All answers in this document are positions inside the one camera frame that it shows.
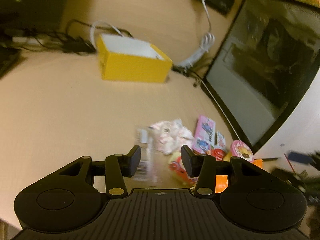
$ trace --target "white plastic bag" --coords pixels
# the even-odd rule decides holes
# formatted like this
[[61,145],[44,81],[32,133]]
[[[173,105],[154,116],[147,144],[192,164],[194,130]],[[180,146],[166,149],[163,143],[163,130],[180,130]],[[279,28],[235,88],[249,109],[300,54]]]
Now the white plastic bag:
[[182,125],[180,119],[173,121],[160,121],[151,127],[154,129],[156,150],[164,154],[181,151],[182,145],[192,147],[194,137],[192,132]]

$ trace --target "ribbed black surface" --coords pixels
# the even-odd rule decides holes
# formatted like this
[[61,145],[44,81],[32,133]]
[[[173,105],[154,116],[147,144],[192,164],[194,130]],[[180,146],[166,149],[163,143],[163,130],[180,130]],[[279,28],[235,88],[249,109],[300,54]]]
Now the ribbed black surface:
[[303,240],[296,229],[278,234],[247,231],[223,217],[214,202],[187,189],[135,189],[124,199],[108,202],[89,225],[72,232],[44,234],[23,230],[15,240]]

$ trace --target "white cable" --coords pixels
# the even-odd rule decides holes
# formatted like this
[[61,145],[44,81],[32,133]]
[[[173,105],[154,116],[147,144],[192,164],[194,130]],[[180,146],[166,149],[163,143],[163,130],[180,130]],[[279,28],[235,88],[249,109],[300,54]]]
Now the white cable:
[[218,105],[218,107],[219,107],[219,109],[221,110],[221,112],[223,113],[224,117],[227,119],[227,121],[228,121],[228,123],[230,124],[231,128],[232,128],[233,131],[235,132],[238,140],[241,141],[239,135],[238,135],[237,132],[236,132],[236,129],[235,129],[235,128],[233,127],[233,125],[231,124],[230,120],[229,120],[228,117],[226,116],[225,112],[222,110],[222,108],[221,108],[221,106],[219,105],[219,103],[217,102],[217,100],[214,98],[213,94],[210,92],[209,88],[205,85],[205,83],[203,82],[202,79],[200,79],[200,80],[201,80],[202,84],[204,85],[204,87],[205,87],[205,88],[207,89],[207,91],[209,92],[209,94],[211,95],[211,97],[213,98],[213,100],[214,100],[214,101],[216,102],[216,104]]
[[199,48],[186,60],[177,64],[177,66],[182,68],[192,67],[201,57],[209,51],[211,46],[214,44],[214,35],[207,33],[203,36]]
[[204,7],[204,10],[205,10],[205,14],[207,15],[207,19],[208,19],[208,23],[209,23],[209,33],[211,32],[211,21],[210,21],[210,16],[209,16],[209,12],[208,12],[208,9],[205,5],[205,2],[204,0],[201,0],[202,1],[202,5]]
[[119,33],[119,35],[124,36],[124,35],[123,35],[116,27],[114,27],[113,25],[111,25],[111,24],[109,24],[109,23],[107,23],[107,22],[101,21],[101,20],[95,21],[95,22],[92,24],[91,28],[90,28],[90,41],[91,41],[91,43],[92,43],[92,45],[93,45],[93,47],[94,47],[95,49],[97,49],[97,46],[96,46],[96,42],[95,42],[95,38],[94,38],[94,32],[95,32],[96,26],[97,26],[98,24],[108,25],[108,26],[110,26],[111,28],[113,28],[117,33]]
[[201,0],[202,5],[204,7],[205,13],[207,15],[208,23],[209,23],[209,31],[206,33],[200,43],[199,49],[197,49],[189,58],[177,64],[178,67],[189,69],[191,68],[201,57],[206,53],[209,52],[210,48],[214,44],[214,35],[211,34],[211,22],[208,9],[205,5],[205,0]]

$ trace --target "barcode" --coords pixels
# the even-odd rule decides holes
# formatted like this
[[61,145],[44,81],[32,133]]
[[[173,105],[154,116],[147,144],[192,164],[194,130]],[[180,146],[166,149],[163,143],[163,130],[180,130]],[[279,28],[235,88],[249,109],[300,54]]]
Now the barcode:
[[148,165],[148,161],[140,161],[133,179],[139,181],[148,181]]

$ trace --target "monitor screen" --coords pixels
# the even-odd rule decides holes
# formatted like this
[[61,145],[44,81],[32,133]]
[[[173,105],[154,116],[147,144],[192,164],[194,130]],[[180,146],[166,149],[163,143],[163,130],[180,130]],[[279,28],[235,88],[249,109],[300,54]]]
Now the monitor screen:
[[66,1],[0,0],[0,28],[57,29]]
[[206,79],[253,149],[284,123],[318,71],[319,19],[320,9],[302,2],[244,0]]

